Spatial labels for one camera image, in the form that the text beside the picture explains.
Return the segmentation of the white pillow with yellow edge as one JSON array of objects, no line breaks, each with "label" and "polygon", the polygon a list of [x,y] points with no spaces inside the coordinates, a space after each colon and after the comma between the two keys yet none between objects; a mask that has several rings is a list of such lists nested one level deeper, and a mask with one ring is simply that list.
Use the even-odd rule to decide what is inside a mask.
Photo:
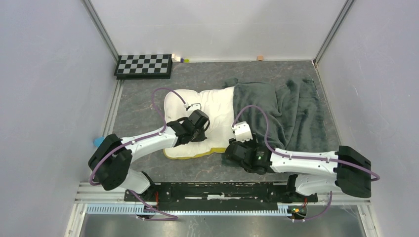
[{"label": "white pillow with yellow edge", "polygon": [[201,92],[177,89],[175,92],[190,106],[199,103],[200,110],[208,115],[210,125],[205,131],[206,140],[164,149],[164,155],[169,159],[190,159],[225,152],[228,140],[235,137],[231,128],[234,121],[234,87]]}]

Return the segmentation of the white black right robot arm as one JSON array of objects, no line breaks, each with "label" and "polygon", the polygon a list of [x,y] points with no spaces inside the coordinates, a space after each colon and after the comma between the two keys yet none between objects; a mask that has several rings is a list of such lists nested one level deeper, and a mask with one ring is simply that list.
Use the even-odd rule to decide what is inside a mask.
[{"label": "white black right robot arm", "polygon": [[225,151],[227,160],[248,173],[291,173],[286,197],[299,201],[316,193],[339,192],[358,197],[372,196],[371,183],[378,177],[371,161],[350,146],[330,152],[293,152],[258,145],[254,141],[231,139]]}]

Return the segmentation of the zebra striped pillowcase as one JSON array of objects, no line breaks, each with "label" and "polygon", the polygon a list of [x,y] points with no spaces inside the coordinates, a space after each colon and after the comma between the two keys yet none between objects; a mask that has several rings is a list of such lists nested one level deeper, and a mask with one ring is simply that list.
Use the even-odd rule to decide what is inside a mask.
[{"label": "zebra striped pillowcase", "polygon": [[310,79],[289,79],[282,86],[264,82],[240,82],[231,78],[224,87],[234,87],[234,117],[246,121],[264,145],[296,152],[330,151],[324,111],[316,86]]}]

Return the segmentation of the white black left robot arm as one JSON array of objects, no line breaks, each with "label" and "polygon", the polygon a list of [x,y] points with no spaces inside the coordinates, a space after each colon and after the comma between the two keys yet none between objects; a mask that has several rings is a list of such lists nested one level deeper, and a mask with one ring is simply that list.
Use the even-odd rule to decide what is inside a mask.
[{"label": "white black left robot arm", "polygon": [[143,201],[150,201],[155,196],[152,180],[145,172],[133,170],[131,164],[159,150],[204,141],[209,124],[208,115],[194,110],[188,117],[170,121],[145,134],[125,138],[110,134],[88,161],[92,171],[89,182],[93,186],[102,186],[106,191],[115,188],[131,190]]}]

